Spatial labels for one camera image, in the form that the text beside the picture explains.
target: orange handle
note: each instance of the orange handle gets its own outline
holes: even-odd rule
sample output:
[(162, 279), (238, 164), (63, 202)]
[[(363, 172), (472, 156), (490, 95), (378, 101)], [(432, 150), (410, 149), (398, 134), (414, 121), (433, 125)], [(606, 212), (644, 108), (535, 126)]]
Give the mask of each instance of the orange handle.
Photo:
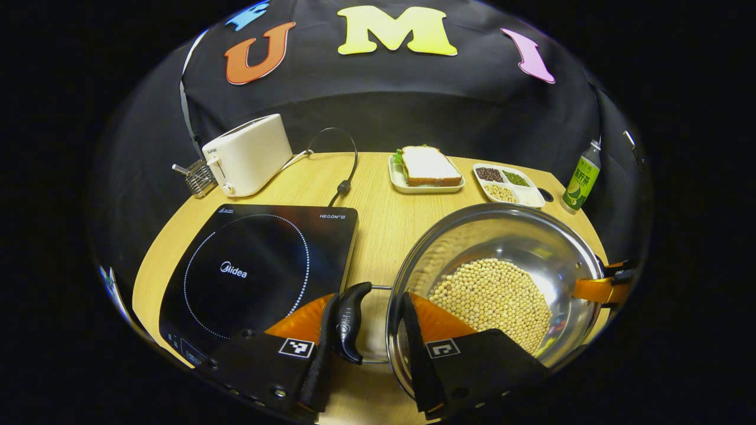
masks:
[(323, 310), (325, 310), (326, 304), (332, 296), (333, 294), (330, 293), (318, 299), (313, 299), (269, 327), (265, 333), (281, 338), (312, 341), (317, 345), (321, 338)]
[(420, 324), (420, 336), (424, 343), (451, 338), (464, 337), (475, 333), (467, 323), (461, 321), (433, 302), (410, 292), (412, 305), (417, 313), (417, 321)]
[(630, 292), (630, 284), (612, 285), (612, 278), (577, 279), (575, 281), (575, 298), (594, 302), (622, 302)]

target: induction cooktop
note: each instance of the induction cooktop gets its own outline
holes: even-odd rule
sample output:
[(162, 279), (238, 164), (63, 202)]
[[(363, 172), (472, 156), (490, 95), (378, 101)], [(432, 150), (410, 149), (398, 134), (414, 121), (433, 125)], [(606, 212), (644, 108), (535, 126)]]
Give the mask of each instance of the induction cooktop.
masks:
[(346, 281), (357, 210), (221, 205), (187, 248), (160, 306), (160, 336), (199, 365), (243, 329), (263, 332)]

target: letter m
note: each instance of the letter m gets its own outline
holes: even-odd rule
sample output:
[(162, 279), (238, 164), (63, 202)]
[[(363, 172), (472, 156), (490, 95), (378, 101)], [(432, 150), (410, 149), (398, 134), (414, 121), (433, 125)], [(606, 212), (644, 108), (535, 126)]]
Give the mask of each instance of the letter m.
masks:
[(455, 56), (457, 48), (449, 44), (442, 19), (446, 14), (431, 8), (412, 7), (397, 19), (375, 6), (355, 6), (342, 9), (339, 16), (346, 18), (346, 41), (339, 46), (340, 54), (369, 53), (378, 44), (367, 39), (370, 30), (389, 50), (396, 50), (412, 31), (407, 47), (420, 53)]

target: dotted circle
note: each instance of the dotted circle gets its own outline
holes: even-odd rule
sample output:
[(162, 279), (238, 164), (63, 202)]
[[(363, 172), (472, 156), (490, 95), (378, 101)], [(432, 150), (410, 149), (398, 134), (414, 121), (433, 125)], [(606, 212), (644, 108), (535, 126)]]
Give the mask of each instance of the dotted circle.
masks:
[[(249, 215), (249, 216), (244, 216), (244, 217), (241, 217), (239, 219), (235, 219), (235, 220), (233, 220), (231, 222), (226, 223), (223, 227), (221, 227), (219, 229), (219, 231), (222, 230), (223, 228), (225, 228), (226, 226), (229, 226), (229, 225), (234, 224), (235, 222), (238, 222), (239, 220), (248, 219), (249, 217), (260, 217), (260, 216), (275, 217), (276, 219), (281, 219), (281, 220), (284, 220), (285, 222), (289, 223), (291, 225), (291, 227), (293, 227), (294, 230), (296, 230), (296, 233), (299, 234), (299, 237), (302, 238), (302, 243), (305, 245), (305, 255), (307, 257), (307, 267), (305, 269), (305, 280), (302, 283), (302, 290), (299, 291), (299, 295), (296, 297), (296, 301), (294, 302), (294, 306), (291, 308), (291, 310), (289, 310), (289, 313), (287, 314), (287, 317), (288, 317), (290, 314), (294, 313), (294, 311), (296, 310), (297, 306), (302, 301), (302, 295), (304, 295), (305, 289), (307, 289), (307, 280), (310, 277), (310, 250), (307, 247), (307, 241), (305, 240), (305, 235), (302, 234), (302, 232), (299, 230), (299, 228), (297, 228), (294, 225), (294, 223), (290, 222), (289, 220), (285, 219), (284, 217), (274, 216), (273, 214), (252, 214), (252, 215)], [(207, 242), (211, 237), (213, 237), (215, 235), (215, 233), (217, 233), (217, 232), (214, 231), (208, 237), (206, 237), (205, 240), (202, 241), (202, 243), (197, 247), (197, 249), (192, 254), (191, 258), (189, 259), (189, 263), (187, 264), (187, 269), (184, 272), (184, 301), (186, 302), (187, 308), (189, 309), (189, 312), (191, 313), (192, 317), (194, 318), (194, 320), (197, 323), (200, 324), (201, 327), (203, 327), (205, 330), (207, 330), (208, 332), (212, 333), (213, 335), (215, 335), (217, 337), (221, 337), (221, 338), (225, 338), (226, 340), (230, 340), (231, 338), (224, 337), (223, 335), (221, 335), (219, 333), (213, 332), (207, 326), (205, 326), (200, 321), (200, 319), (197, 318), (197, 316), (194, 314), (194, 312), (192, 311), (191, 306), (189, 305), (189, 299), (187, 297), (187, 276), (189, 275), (189, 267), (191, 266), (191, 262), (194, 261), (194, 257), (197, 255), (197, 253), (200, 251), (200, 249), (202, 249), (202, 245), (204, 245), (205, 242)]]

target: wooden table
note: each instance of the wooden table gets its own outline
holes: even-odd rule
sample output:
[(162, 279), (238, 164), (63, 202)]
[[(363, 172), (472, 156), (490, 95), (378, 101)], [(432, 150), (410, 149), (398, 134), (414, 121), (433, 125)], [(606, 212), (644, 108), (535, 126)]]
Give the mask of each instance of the wooden table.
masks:
[[(359, 154), (352, 189), (334, 206), (355, 208), (359, 214), (358, 235), (345, 287), (362, 281), (392, 285), (410, 248), (434, 223), (465, 206), (488, 202), (473, 175), (474, 163), (484, 160), (452, 157), (466, 185), (453, 194), (402, 194), (389, 180), (391, 154)], [(285, 169), (251, 197), (229, 198), (216, 188), (203, 199), (190, 198), (157, 235), (139, 268), (134, 285), (133, 307), (147, 332), (160, 346), (193, 365), (166, 343), (159, 332), (160, 303), (168, 281), (194, 236), (223, 203), (326, 206), (336, 186), (349, 176), (354, 153), (313, 154)], [(606, 264), (598, 235), (585, 213), (570, 215), (559, 205), (564, 187), (548, 172), (506, 165), (523, 171), (555, 198), (542, 211), (561, 220), (583, 237)], [(362, 302), (363, 321), (358, 348), (366, 359), (385, 359), (385, 317), (389, 291), (373, 291)], [(593, 333), (606, 323), (603, 309)], [(333, 364), (330, 401), (318, 423), (384, 424), (426, 423), (417, 406), (399, 386), (388, 365), (356, 366), (345, 361)]]

